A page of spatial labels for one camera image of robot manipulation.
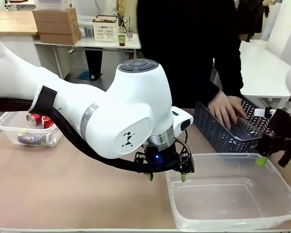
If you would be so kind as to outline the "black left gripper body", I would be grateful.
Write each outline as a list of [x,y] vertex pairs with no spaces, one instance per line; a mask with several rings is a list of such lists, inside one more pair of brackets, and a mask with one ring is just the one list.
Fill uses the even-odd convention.
[[135,162],[154,167],[146,173],[173,170],[181,173],[194,173],[194,160],[191,150],[184,141],[175,141],[170,147],[158,151],[147,147],[144,152],[136,152]]

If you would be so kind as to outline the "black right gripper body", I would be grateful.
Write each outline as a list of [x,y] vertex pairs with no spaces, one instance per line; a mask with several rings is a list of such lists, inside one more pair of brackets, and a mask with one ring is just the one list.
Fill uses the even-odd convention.
[[276,110],[268,124],[269,133],[264,133],[256,150],[268,157],[278,151],[291,154],[291,115],[282,109]]

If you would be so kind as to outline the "person left hand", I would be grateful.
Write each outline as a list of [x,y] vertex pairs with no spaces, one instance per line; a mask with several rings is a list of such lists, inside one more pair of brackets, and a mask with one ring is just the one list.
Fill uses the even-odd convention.
[[235,96],[226,96],[223,91],[219,91],[208,104],[208,109],[217,120],[228,130],[231,124],[237,124],[238,118],[247,119],[247,115],[242,107],[242,99]]

